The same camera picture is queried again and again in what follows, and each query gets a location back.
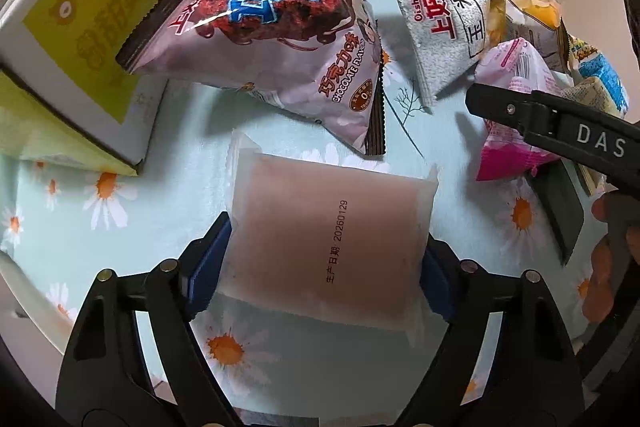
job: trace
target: pink and white snack bag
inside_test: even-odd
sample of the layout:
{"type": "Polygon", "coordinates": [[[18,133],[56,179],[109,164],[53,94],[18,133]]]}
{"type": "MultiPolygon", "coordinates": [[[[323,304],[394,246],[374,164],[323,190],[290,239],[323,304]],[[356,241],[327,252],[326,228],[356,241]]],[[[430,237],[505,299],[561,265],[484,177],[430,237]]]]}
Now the pink and white snack bag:
{"type": "MultiPolygon", "coordinates": [[[[533,90],[559,94],[545,61],[525,39],[502,42],[490,49],[476,67],[476,82],[517,92],[533,90]]],[[[484,121],[489,136],[481,150],[476,180],[509,178],[552,162],[558,156],[524,143],[517,130],[484,121]]]]}

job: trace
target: tablecloth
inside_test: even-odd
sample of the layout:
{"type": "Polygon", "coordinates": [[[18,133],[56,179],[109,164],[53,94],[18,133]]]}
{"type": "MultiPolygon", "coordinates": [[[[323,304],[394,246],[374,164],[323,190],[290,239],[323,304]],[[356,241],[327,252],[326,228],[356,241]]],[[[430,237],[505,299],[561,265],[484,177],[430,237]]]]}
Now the tablecloth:
{"type": "MultiPolygon", "coordinates": [[[[494,273],[539,270],[570,335],[580,335],[587,325],[580,309],[590,253],[605,226],[585,212],[574,254],[562,267],[524,178],[475,181],[486,131],[464,105],[470,77],[441,93],[433,108],[421,107],[398,4],[369,1],[385,50],[383,158],[364,159],[321,126],[244,93],[171,80],[139,178],[0,159],[2,249],[72,321],[101,269],[148,271],[204,235],[224,210],[226,150],[237,128],[264,152],[291,158],[404,176],[420,176],[425,164],[437,163],[434,237],[494,273]]],[[[589,198],[578,195],[588,209],[589,198]]],[[[139,322],[148,367],[162,377],[145,314],[139,322]]],[[[412,347],[401,332],[323,323],[215,295],[193,327],[235,407],[329,422],[376,414],[392,421],[424,376],[446,323],[431,316],[425,344],[412,347]]],[[[482,391],[498,328],[499,317],[492,317],[466,399],[482,391]]]]}

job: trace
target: human hand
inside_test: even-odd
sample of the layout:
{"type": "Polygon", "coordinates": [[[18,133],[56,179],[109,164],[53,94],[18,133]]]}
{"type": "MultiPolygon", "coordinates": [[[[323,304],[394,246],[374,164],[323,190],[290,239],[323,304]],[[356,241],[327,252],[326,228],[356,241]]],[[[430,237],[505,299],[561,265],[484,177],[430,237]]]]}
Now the human hand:
{"type": "MultiPolygon", "coordinates": [[[[591,214],[599,221],[607,222],[604,194],[593,202],[591,214]]],[[[640,228],[629,227],[626,231],[626,241],[631,255],[640,264],[640,228]]],[[[582,314],[589,322],[602,322],[611,308],[613,308],[613,292],[611,290],[611,266],[613,254],[609,247],[608,236],[605,235],[591,252],[591,266],[593,274],[589,281],[587,296],[582,304],[582,314]]]]}

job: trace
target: date stamp 20260129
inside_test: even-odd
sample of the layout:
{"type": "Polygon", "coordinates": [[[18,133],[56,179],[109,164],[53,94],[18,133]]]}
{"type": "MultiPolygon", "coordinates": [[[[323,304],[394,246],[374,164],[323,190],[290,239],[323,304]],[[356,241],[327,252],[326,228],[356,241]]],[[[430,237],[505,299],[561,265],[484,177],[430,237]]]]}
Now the date stamp 20260129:
{"type": "Polygon", "coordinates": [[[342,231],[344,229],[344,218],[347,216],[347,202],[342,200],[338,209],[338,217],[335,219],[334,230],[334,244],[331,247],[331,253],[329,254],[329,263],[326,267],[326,281],[329,284],[334,283],[334,266],[338,264],[338,257],[340,253],[340,247],[337,243],[342,241],[342,231]]]}

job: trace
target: barcode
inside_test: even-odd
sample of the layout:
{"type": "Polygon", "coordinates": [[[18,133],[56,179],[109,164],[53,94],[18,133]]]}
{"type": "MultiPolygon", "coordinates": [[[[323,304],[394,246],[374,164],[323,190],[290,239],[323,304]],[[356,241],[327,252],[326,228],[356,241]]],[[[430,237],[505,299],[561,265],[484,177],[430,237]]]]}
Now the barcode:
{"type": "Polygon", "coordinates": [[[529,80],[529,55],[521,53],[516,62],[516,76],[529,80]]]}

